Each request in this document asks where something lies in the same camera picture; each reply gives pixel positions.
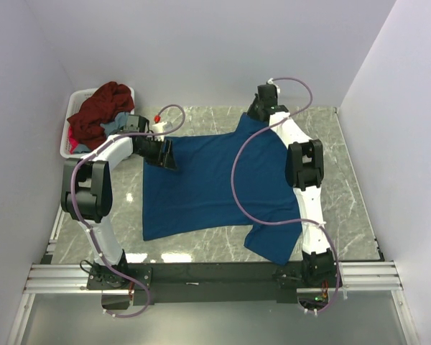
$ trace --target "marble table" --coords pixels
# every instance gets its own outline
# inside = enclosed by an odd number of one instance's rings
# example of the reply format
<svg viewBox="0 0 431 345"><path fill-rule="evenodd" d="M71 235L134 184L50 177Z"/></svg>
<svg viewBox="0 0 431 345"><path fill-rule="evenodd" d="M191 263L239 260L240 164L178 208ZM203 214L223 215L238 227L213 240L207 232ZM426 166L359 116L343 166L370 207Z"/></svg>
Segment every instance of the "marble table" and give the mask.
<svg viewBox="0 0 431 345"><path fill-rule="evenodd" d="M145 108L137 114L149 119L159 108ZM224 106L186 107L187 121L176 136L224 134L234 131L245 108ZM162 116L176 125L178 109ZM324 146L325 177L322 191L326 229L344 260L379 259L377 243L348 156L338 115L333 107L316 107L299 114L297 124ZM265 261L244 248L244 238L251 226L222 226L178 234L144 242L142 239L142 165L131 156L113 171L113 208L111 222L116 238L125 249L129 262L245 262ZM291 260L301 259L301 238ZM86 235L67 214L60 222L60 232L52 258L53 264L75 264L91 259Z"/></svg>

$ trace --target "gray wall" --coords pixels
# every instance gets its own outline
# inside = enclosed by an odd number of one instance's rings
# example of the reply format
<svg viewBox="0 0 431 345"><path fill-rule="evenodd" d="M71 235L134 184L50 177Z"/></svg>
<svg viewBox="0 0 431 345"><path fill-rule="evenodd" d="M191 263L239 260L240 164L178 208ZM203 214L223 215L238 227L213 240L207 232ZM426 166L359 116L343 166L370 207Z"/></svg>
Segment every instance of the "gray wall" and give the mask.
<svg viewBox="0 0 431 345"><path fill-rule="evenodd" d="M0 1L0 344L60 193L58 142L73 87L28 6Z"/></svg>
<svg viewBox="0 0 431 345"><path fill-rule="evenodd" d="M307 81L315 104L340 106L394 3L27 1L77 89L118 80L149 105L242 106L285 75Z"/></svg>
<svg viewBox="0 0 431 345"><path fill-rule="evenodd" d="M431 0L398 0L341 107L381 248L431 344Z"/></svg>

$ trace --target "gray-blue garment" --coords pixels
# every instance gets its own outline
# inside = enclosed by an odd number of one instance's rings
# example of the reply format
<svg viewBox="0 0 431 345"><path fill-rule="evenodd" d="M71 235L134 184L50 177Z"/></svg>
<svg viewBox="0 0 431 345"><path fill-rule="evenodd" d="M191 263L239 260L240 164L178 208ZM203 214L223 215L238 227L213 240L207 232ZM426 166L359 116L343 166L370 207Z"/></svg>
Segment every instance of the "gray-blue garment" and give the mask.
<svg viewBox="0 0 431 345"><path fill-rule="evenodd" d="M108 137L110 134L114 133L117 129L120 129L124 126L126 126L126 122L128 121L129 112L122 111L121 113L118 113L115 116L115 120L112 122L109 122L107 124L101 124L101 127L103 127L104 132L106 133L106 136ZM91 152L89 147L87 147L84 144L78 144L77 147L73 150L72 153L88 153Z"/></svg>

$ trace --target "dark blue fabric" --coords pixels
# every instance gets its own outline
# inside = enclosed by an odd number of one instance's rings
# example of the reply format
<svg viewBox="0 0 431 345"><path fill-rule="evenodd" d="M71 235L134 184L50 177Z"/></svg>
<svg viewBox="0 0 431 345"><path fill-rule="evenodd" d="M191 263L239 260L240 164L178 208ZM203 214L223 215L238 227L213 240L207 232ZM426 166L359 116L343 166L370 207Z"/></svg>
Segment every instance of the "dark blue fabric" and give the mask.
<svg viewBox="0 0 431 345"><path fill-rule="evenodd" d="M231 166L241 145L266 125L241 116L236 131L201 137L173 137L179 170L144 163L144 240L216 226L253 224L244 246L266 259L285 264L302 231L300 223L254 224L238 209L231 194ZM273 131L252 140L238 162L236 191L245 209L258 219L300 217L297 199L286 183L287 150Z"/></svg>

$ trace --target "basket of clothes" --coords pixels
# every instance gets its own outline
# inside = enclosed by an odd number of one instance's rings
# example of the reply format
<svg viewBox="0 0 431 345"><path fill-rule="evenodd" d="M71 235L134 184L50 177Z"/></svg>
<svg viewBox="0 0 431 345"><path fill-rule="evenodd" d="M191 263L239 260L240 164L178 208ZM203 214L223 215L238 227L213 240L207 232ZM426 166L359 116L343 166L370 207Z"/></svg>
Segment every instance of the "basket of clothes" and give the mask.
<svg viewBox="0 0 431 345"><path fill-rule="evenodd" d="M100 88L76 91L70 96L60 154L79 158L93 151L126 126L134 114L134 90L111 81Z"/></svg>

